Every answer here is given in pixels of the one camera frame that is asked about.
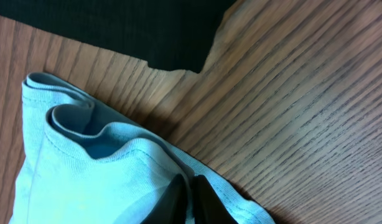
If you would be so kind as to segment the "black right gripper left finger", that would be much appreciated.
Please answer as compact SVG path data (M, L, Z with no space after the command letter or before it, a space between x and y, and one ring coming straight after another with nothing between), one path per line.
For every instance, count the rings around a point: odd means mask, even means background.
M187 206L187 186L177 174L141 224L185 224Z

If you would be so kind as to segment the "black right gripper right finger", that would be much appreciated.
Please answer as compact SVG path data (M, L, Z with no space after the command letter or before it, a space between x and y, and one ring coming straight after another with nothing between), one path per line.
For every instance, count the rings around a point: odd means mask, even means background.
M204 175L192 180L195 224L237 224Z

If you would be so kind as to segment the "light blue printed t-shirt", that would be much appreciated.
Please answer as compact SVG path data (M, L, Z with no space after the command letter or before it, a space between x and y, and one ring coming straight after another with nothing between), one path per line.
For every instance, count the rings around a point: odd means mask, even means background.
M214 223L273 222L205 164L51 74L22 82L22 129L11 223L141 223L177 175L185 223L197 221L191 184L200 180L223 210Z

